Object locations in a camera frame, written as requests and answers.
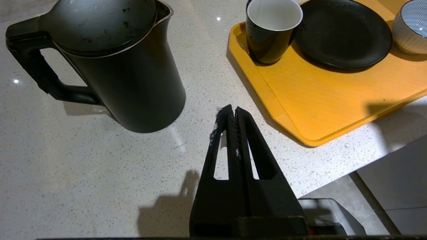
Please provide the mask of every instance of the black cup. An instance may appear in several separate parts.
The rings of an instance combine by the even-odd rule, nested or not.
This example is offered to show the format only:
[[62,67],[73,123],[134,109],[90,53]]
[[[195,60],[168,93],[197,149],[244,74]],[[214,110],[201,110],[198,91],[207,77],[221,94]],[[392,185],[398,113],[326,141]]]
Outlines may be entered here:
[[292,31],[302,21],[302,9],[293,0],[250,0],[246,6],[246,38],[251,58],[273,64],[288,49]]

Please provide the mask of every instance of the white bowl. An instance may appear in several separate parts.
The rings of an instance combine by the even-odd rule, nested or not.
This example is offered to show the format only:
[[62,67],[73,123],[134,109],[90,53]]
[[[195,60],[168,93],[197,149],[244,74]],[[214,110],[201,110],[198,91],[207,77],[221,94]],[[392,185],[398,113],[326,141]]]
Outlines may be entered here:
[[427,0],[403,5],[393,22],[393,38],[406,53],[427,54]]

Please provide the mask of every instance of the kettle handle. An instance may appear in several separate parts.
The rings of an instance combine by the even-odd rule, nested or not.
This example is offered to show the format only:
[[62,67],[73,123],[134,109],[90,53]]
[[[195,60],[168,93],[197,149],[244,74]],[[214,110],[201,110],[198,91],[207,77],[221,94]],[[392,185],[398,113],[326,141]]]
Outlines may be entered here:
[[38,30],[38,19],[31,18],[10,25],[6,31],[6,46],[25,71],[37,82],[39,88],[55,99],[103,105],[89,88],[62,83],[58,75],[44,60],[40,49],[53,48],[61,52],[46,31]]

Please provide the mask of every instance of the quartz countertop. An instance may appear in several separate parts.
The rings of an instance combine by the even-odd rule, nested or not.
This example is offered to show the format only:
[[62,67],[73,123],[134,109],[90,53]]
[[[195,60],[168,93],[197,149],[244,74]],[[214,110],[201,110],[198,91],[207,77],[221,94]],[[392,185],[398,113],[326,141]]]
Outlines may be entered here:
[[[424,97],[327,144],[302,146],[275,124],[227,58],[229,30],[245,20],[246,0],[166,2],[175,11],[168,40],[187,101],[158,132],[131,132],[102,107],[53,99],[0,46],[5,239],[187,236],[209,135],[228,104],[252,114],[297,197],[427,135]],[[3,36],[8,25],[31,17],[20,16],[1,23]],[[63,82],[83,84],[59,53],[42,53]],[[218,178],[226,174],[219,161]]]

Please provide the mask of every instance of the yellow tray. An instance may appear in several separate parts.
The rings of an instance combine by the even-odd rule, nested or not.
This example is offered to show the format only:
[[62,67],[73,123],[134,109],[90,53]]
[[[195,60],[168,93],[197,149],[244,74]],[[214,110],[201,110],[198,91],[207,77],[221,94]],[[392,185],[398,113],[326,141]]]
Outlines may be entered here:
[[[389,26],[399,6],[358,0]],[[326,70],[307,61],[295,42],[275,64],[260,66],[247,54],[246,26],[231,29],[229,50],[272,118],[301,142],[319,146],[427,95],[427,55],[393,46],[387,57],[360,72]]]

